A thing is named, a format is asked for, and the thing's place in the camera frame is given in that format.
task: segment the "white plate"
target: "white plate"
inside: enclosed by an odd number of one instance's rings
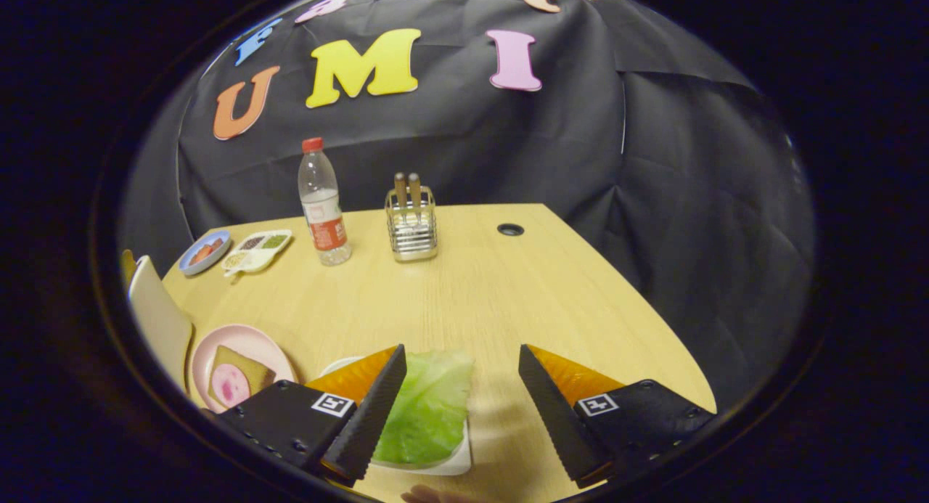
[[[193,384],[200,393],[200,398],[206,403],[209,410],[220,413],[225,412],[219,401],[210,397],[210,371],[213,369],[213,358],[216,357],[216,348],[225,345],[246,358],[259,361],[274,371],[274,381],[293,379],[293,369],[287,356],[274,343],[268,335],[248,325],[225,325],[219,327],[197,344],[190,358],[190,371],[193,374]]]
[[[355,363],[355,361],[361,360],[361,358],[363,358],[363,356],[351,356],[333,361],[331,364],[327,365],[319,375],[327,375],[348,364]],[[451,453],[448,459],[439,463],[409,466],[387,463],[385,461],[375,461],[372,459],[371,465],[374,467],[381,467],[381,469],[400,470],[403,473],[425,474],[429,476],[458,476],[467,473],[468,470],[471,470],[471,439],[468,437],[467,432],[467,418],[464,419],[464,430],[462,430],[462,433],[464,433],[464,436],[462,436],[462,442],[458,444],[458,448]]]
[[[275,248],[265,248],[265,244],[269,241],[269,238],[272,236],[281,235],[284,237],[281,244],[275,246]],[[273,261],[274,257],[278,252],[285,250],[285,247],[290,244],[291,239],[293,238],[293,233],[291,229],[277,229],[276,231],[262,231],[262,232],[253,232],[246,236],[244,240],[239,242],[239,245],[228,257],[223,260],[223,263],[220,264],[220,267],[226,269],[226,276],[231,276],[233,274],[238,274],[238,272],[258,272],[261,269],[265,269]],[[249,249],[245,249],[245,244],[248,244],[249,241],[255,240],[257,243]],[[229,265],[230,259],[233,259],[236,255],[242,255],[241,261],[235,265]]]

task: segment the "blue letter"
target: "blue letter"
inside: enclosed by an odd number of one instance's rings
[[[236,51],[239,52],[239,59],[235,61],[235,65],[243,63],[245,59],[248,59],[250,54],[258,51],[259,47],[262,47],[262,44],[265,44],[265,39],[268,38],[273,31],[275,24],[279,23],[282,19],[276,19],[272,23],[266,25],[258,33],[253,34],[253,36],[245,39],[245,42],[239,44],[239,47],[236,47]]]

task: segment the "knife handle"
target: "knife handle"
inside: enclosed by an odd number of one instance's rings
[[[394,192],[397,193],[397,206],[406,207],[406,177],[404,173],[394,175]]]
[[[422,190],[417,173],[409,173],[409,199],[412,200],[412,208],[418,212],[422,204]]]

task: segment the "letter m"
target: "letter m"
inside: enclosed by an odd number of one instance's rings
[[[368,84],[368,93],[372,95],[414,91],[419,82],[409,73],[409,53],[420,34],[420,30],[415,29],[386,31],[364,54],[358,54],[346,40],[317,47],[311,53],[316,59],[316,79],[306,107],[318,108],[338,100],[334,79],[338,79],[345,93],[354,99],[361,93],[371,72],[375,72],[374,80]]]

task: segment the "blue plate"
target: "blue plate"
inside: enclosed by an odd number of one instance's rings
[[[211,245],[216,240],[222,240],[223,245],[219,246],[219,249],[216,249],[210,255],[201,261],[190,265],[190,261],[197,254],[197,251],[203,247],[203,245]],[[190,245],[190,248],[184,253],[183,257],[180,258],[180,261],[177,262],[177,268],[180,269],[183,274],[187,276],[193,276],[199,274],[200,272],[206,271],[210,266],[219,261],[220,258],[223,258],[223,254],[226,254],[226,251],[229,251],[229,246],[232,245],[232,238],[229,236],[228,231],[217,231],[211,232],[203,238],[197,240],[193,245]]]

